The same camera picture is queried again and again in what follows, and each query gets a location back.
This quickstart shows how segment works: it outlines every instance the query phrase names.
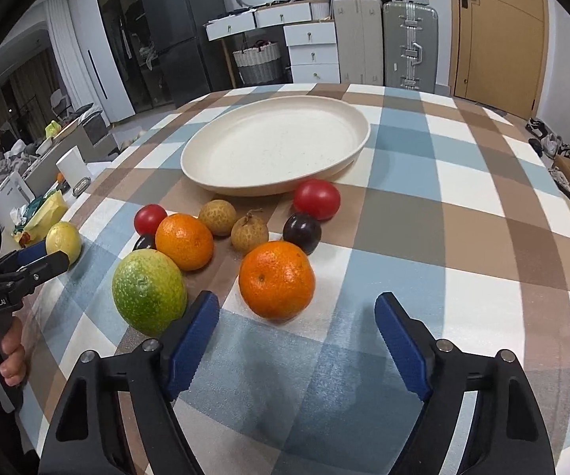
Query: orange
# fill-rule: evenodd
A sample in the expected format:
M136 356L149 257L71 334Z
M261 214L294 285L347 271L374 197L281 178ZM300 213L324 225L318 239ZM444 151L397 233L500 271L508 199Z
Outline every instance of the orange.
M179 269L187 272L203 268L214 251L208 227L188 214L171 214L164 218L155 233L155 245Z
M316 276L305 252L290 242L263 243L241 263L241 296L267 320L293 318L309 305L315 288Z

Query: tablecloth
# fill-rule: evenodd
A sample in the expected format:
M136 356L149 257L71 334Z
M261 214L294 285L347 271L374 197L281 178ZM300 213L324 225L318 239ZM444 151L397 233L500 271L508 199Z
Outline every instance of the tablecloth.
M570 210L522 132L492 110L437 95L362 85L295 84L211 93L124 151L66 215L83 254L22 312L31 362L20 419L40 453L78 356L128 352L143 337L112 300L115 266L137 236L136 211L159 203L197 215L216 195L183 176L182 149L224 112L286 95L360 109L371 136L334 178L343 204L311 255L312 303L286 325L253 315L235 282L241 257L215 241L189 295L216 293L220 322L174 409L207 474L387 474L421 403L408 393L375 326L392 291L436 338L464 351L520 358L558 473L570 473ZM228 198L263 209L276 239L291 195ZM468 395L443 473L455 473L475 395ZM148 462L121 396L138 470Z

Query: white basket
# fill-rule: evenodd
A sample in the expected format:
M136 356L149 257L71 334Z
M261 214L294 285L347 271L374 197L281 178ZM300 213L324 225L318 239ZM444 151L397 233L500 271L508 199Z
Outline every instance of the white basket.
M234 61L240 68L257 66L280 58L278 43L269 43L259 48L248 48L234 52Z
M282 76L278 43L239 50L233 55L243 84L266 84Z

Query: suitcase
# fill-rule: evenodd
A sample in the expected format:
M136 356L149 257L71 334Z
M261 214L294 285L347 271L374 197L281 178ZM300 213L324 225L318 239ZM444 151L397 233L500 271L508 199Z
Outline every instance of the suitcase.
M333 0L343 84L384 85L381 0Z
M384 5L386 85L434 93L439 56L439 16L432 7Z

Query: hand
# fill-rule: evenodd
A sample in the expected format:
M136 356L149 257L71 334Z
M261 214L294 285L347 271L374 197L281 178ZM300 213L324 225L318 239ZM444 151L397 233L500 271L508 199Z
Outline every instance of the hand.
M25 377L25 348L21 345L21 329L21 320L13 317L10 330L1 340L1 349L8 358L1 363L0 373L9 386L17 386Z

